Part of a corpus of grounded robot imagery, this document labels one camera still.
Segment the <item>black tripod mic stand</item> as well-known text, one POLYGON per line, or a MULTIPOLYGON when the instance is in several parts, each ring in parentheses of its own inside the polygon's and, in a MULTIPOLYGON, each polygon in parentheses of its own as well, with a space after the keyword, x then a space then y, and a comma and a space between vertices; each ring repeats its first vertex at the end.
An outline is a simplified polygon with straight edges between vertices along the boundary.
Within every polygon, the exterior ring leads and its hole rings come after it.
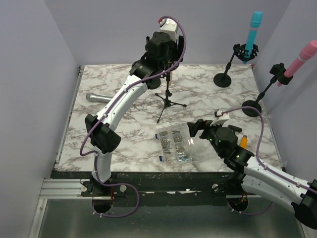
POLYGON ((187 107, 186 104, 181 104, 181 103, 176 103, 176 102, 172 102, 170 100, 170 97, 172 96, 172 93, 169 90, 169 86, 166 84, 166 90, 165 90, 165 97, 163 98, 162 96, 160 96, 158 93, 155 93, 155 96, 159 97, 160 99, 163 100, 163 109, 161 110, 160 116, 157 120, 157 123, 160 122, 161 116, 164 112, 164 110, 166 108, 172 107, 172 106, 182 106, 182 107, 187 107))

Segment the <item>beige microphone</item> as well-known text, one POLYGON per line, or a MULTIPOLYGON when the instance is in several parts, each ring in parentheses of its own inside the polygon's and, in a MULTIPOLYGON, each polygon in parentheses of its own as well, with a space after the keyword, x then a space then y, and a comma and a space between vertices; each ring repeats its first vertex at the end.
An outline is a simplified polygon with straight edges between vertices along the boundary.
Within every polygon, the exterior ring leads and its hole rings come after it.
POLYGON ((167 73, 166 75, 166 81, 167 81, 167 85, 170 86, 171 82, 172 82, 172 69, 167 73))

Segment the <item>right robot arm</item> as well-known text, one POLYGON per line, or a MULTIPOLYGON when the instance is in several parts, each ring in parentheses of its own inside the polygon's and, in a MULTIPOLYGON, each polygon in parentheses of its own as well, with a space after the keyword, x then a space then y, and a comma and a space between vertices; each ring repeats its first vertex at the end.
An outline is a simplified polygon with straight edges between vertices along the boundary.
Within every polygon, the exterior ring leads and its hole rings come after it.
POLYGON ((259 195, 294 214, 303 225, 317 228, 317 181, 308 182, 256 158, 251 151, 238 144, 236 133, 242 129, 223 122, 199 119, 187 124, 190 137, 201 131, 201 139, 212 145, 217 155, 237 177, 228 181, 233 194, 242 191, 259 195))

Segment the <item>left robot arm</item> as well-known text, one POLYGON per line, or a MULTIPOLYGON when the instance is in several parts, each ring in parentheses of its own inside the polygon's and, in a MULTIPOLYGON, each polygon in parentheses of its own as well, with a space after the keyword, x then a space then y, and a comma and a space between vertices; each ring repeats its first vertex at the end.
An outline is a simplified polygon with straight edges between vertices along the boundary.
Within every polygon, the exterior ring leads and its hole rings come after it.
POLYGON ((93 146, 92 177, 96 180, 93 191, 97 195, 104 196, 110 189, 112 153, 121 142, 115 132, 119 122, 142 94, 158 88, 160 78, 179 66, 186 46, 184 33, 174 40, 170 33, 154 32, 152 37, 146 38, 145 53, 132 63, 129 75, 116 95, 96 115, 85 117, 87 136, 83 144, 89 140, 93 146))

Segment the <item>silver mesh microphone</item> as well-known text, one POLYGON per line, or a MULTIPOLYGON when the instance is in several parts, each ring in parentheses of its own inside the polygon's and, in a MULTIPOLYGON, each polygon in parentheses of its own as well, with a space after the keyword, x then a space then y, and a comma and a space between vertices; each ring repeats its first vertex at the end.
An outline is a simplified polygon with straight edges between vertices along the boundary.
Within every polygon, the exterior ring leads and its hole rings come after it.
POLYGON ((101 103, 108 103, 111 101, 112 97, 102 96, 94 93, 86 94, 86 99, 89 102, 101 102, 101 103))

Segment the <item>black round-base mic stand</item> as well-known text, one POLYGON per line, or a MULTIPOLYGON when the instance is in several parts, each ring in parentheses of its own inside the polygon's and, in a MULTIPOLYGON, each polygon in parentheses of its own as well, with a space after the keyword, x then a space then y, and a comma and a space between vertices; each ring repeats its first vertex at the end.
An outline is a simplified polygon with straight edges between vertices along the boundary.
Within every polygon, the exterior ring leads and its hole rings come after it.
POLYGON ((146 81, 148 90, 154 90, 160 87, 160 78, 153 78, 146 81))

